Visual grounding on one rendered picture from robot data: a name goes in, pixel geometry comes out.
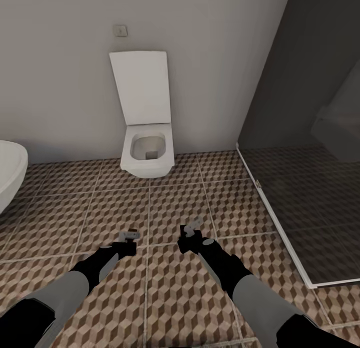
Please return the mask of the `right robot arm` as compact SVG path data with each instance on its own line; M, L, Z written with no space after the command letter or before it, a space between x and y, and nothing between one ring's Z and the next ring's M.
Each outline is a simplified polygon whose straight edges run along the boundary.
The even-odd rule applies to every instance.
M263 348L360 348L328 333L305 312L279 296L238 256L230 256L213 238L202 237L198 219L186 225L180 252L198 254L201 263L242 314Z

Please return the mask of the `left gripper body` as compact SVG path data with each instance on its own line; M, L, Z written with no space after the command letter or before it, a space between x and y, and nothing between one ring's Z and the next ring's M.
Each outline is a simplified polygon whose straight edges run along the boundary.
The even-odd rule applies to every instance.
M123 249L123 256L135 256L136 255L136 249L137 249L137 243L136 242L113 242L112 245L120 245Z

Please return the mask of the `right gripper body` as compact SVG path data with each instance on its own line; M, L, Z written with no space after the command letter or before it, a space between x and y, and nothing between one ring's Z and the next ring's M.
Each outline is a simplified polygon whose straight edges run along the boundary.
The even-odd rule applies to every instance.
M193 252L193 243L196 239L198 238L202 238L202 233L200 230L195 230L194 231L194 235L192 237L184 237L184 238L180 238L178 243L180 252L182 254L185 254L188 251L192 251Z

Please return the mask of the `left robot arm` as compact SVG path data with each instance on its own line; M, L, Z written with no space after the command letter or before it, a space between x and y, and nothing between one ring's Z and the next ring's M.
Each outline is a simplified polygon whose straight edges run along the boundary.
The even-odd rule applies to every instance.
M23 297L0 315L0 348L49 348L95 286L125 256L135 256L138 232L121 232L51 284Z

